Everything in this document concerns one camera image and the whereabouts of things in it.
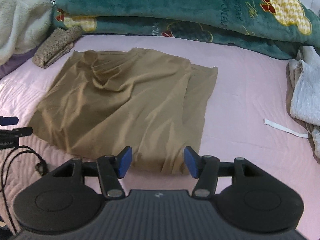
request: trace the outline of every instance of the green blanket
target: green blanket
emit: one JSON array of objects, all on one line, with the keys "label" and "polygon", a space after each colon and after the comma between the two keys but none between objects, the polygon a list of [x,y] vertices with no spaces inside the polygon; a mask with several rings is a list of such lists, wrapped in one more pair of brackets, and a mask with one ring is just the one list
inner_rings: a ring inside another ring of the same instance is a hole
[{"label": "green blanket", "polygon": [[298,0],[56,0],[54,25],[86,33],[235,44],[279,59],[320,48],[320,19]]}]

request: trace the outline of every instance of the metal screw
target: metal screw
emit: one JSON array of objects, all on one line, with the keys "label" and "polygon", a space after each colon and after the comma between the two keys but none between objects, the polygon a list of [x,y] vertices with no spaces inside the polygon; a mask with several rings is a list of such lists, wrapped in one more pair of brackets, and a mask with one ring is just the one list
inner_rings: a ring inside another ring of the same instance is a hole
[{"label": "metal screw", "polygon": [[119,189],[111,189],[107,192],[108,197],[111,197],[111,198],[121,197],[122,194],[123,194],[122,191]]},{"label": "metal screw", "polygon": [[200,188],[195,191],[195,196],[197,197],[207,197],[209,195],[210,195],[210,191],[207,189]]}]

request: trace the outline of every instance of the black cable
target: black cable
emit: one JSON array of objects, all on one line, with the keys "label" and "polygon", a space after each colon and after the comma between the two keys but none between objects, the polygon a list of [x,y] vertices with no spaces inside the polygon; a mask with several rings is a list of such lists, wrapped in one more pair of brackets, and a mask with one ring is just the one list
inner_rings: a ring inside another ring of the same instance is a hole
[{"label": "black cable", "polygon": [[[17,153],[17,154],[12,158],[12,160],[10,161],[10,163],[9,163],[9,165],[8,165],[8,168],[7,168],[7,174],[6,174],[5,182],[3,182],[4,167],[5,167],[5,164],[6,164],[7,160],[8,160],[8,158],[13,154],[14,151],[16,151],[16,150],[18,150],[18,149],[21,149],[21,148],[27,148],[28,150],[19,152],[19,153]],[[13,231],[14,231],[15,234],[17,234],[18,231],[17,231],[17,229],[16,229],[16,227],[15,227],[15,225],[14,225],[14,223],[13,223],[13,219],[12,219],[12,216],[11,216],[11,214],[10,214],[9,205],[8,205],[8,202],[7,202],[7,198],[6,198],[6,196],[5,196],[5,193],[4,193],[4,187],[5,187],[5,184],[6,184],[6,182],[7,182],[8,174],[9,174],[9,169],[10,169],[10,166],[11,166],[13,160],[14,160],[15,158],[17,158],[19,155],[22,155],[22,154],[24,154],[24,153],[33,153],[34,155],[36,155],[36,156],[38,157],[38,159],[40,160],[40,162],[45,163],[44,159],[43,159],[38,153],[36,153],[32,148],[30,148],[30,147],[28,147],[28,146],[24,146],[24,145],[23,145],[23,146],[16,147],[15,149],[13,149],[13,150],[7,155],[6,159],[4,160],[4,163],[3,163],[2,168],[1,168],[1,188],[2,188],[1,191],[2,191],[2,195],[3,195],[3,199],[4,199],[4,205],[5,205],[5,208],[6,208],[6,211],[7,211],[9,220],[10,220],[10,223],[11,223],[11,225],[12,225],[12,228],[13,228]]]},{"label": "black cable", "polygon": [[[4,160],[4,163],[6,163],[6,161],[8,160],[8,158],[12,155],[13,152],[15,152],[16,150],[18,149],[22,149],[22,148],[26,148],[26,149],[29,149],[30,151],[32,152],[35,152],[32,148],[30,148],[29,146],[25,146],[25,145],[21,145],[21,146],[18,146],[18,147],[15,147],[12,151],[10,151],[6,157],[6,159]],[[8,175],[9,175],[9,169],[7,169],[7,174],[5,176],[5,180],[4,180],[4,186],[7,184],[7,179],[8,179]]]}]

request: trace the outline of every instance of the brown shirt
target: brown shirt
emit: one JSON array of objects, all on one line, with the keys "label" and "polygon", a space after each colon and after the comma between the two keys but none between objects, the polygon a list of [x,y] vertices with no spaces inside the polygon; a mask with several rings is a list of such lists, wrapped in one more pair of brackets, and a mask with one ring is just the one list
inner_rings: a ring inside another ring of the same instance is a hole
[{"label": "brown shirt", "polygon": [[29,126],[68,153],[96,159],[132,147],[132,166],[185,173],[183,148],[199,151],[217,68],[151,49],[74,52]]}]

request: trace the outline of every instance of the white fleece blanket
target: white fleece blanket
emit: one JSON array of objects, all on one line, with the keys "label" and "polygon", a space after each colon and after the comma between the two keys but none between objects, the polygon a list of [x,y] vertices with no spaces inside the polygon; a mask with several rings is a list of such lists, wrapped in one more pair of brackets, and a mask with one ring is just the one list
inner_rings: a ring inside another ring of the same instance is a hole
[{"label": "white fleece blanket", "polygon": [[0,65],[46,38],[51,9],[50,0],[0,0]]},{"label": "white fleece blanket", "polygon": [[291,117],[305,121],[320,158],[320,56],[312,46],[303,46],[297,59],[289,62],[290,81],[294,88]]}]

